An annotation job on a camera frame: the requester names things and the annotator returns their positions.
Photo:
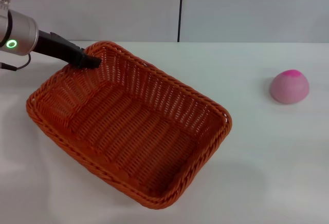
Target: pink dome-shaped object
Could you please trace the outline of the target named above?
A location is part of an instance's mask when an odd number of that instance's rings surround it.
[[[297,70],[288,70],[277,75],[270,87],[273,98],[284,104],[300,102],[308,92],[309,83],[306,77]]]

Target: white tabletop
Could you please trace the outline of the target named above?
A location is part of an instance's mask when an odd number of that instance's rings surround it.
[[[65,65],[33,53],[25,69],[0,70],[1,224],[329,223],[329,44],[119,44],[228,109],[230,135],[175,204],[144,208],[27,116],[28,96]],[[288,69],[306,75],[310,94],[280,105],[268,85]]]

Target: orange wicker basket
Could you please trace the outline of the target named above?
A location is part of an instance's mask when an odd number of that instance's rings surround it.
[[[100,68],[65,66],[29,97],[29,116],[141,205],[172,205],[230,132],[229,113],[115,43],[86,52],[102,59]]]

